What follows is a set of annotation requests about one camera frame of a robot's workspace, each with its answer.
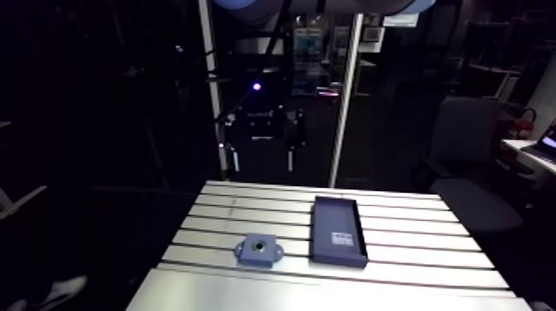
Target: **office chair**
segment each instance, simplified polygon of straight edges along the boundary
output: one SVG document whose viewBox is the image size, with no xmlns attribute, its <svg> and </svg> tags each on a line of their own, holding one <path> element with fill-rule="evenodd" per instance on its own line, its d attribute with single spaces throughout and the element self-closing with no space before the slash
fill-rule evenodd
<svg viewBox="0 0 556 311">
<path fill-rule="evenodd" d="M 412 174 L 414 184 L 440 195 L 474 237 L 509 232 L 523 223 L 521 216 L 483 182 L 494 162 L 493 138 L 500 110 L 501 104 L 494 101 L 444 100 L 429 155 Z"/>
</svg>

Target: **laptop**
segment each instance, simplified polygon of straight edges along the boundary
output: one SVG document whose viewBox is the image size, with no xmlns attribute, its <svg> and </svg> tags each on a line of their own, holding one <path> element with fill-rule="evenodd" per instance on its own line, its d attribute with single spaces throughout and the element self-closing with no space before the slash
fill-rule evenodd
<svg viewBox="0 0 556 311">
<path fill-rule="evenodd" d="M 521 150 L 556 164 L 556 119 L 534 145 L 523 147 Z"/>
</svg>

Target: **black box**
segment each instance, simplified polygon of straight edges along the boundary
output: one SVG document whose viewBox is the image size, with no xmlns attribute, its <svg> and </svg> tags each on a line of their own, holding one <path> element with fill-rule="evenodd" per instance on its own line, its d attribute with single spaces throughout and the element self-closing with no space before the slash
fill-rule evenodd
<svg viewBox="0 0 556 311">
<path fill-rule="evenodd" d="M 354 200 L 317 197 L 311 237 L 314 262 L 359 268 L 367 265 L 367 249 Z"/>
</svg>

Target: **circular hole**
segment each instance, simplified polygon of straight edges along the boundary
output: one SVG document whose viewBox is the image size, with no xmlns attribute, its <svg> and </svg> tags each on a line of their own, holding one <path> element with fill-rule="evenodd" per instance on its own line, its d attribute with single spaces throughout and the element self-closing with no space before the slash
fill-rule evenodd
<svg viewBox="0 0 556 311">
<path fill-rule="evenodd" d="M 256 241 L 252 244 L 253 251 L 263 252 L 265 250 L 266 243 L 262 240 Z"/>
</svg>

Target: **black cable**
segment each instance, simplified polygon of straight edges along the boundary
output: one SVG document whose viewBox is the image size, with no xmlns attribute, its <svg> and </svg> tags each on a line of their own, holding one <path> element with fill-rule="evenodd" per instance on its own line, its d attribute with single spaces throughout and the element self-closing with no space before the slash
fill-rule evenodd
<svg viewBox="0 0 556 311">
<path fill-rule="evenodd" d="M 292 0 L 284 0 L 284 2 L 282 3 L 282 7 L 280 8 L 280 15 L 276 20 L 276 24 L 274 25 L 274 30 L 272 31 L 271 39 L 268 42 L 268 46 L 266 47 L 265 57 L 261 62 L 261 65 L 258 67 L 257 74 L 253 81 L 257 81 L 262 76 L 266 61 L 272 57 L 272 51 L 274 50 L 274 47 L 276 46 L 276 42 L 278 41 L 278 36 L 280 35 L 280 29 L 282 28 L 283 24 L 288 18 L 288 11 L 290 10 L 291 1 Z M 242 106 L 243 102 L 245 102 L 247 98 L 249 98 L 249 95 L 251 95 L 252 93 L 253 93 L 253 89 L 248 89 L 245 92 L 245 94 L 243 94 L 242 98 L 239 101 L 237 101 L 236 104 L 234 104 L 229 109 L 223 110 L 214 119 L 214 122 L 215 123 L 222 122 L 230 113 L 235 112 L 240 106 Z"/>
</svg>

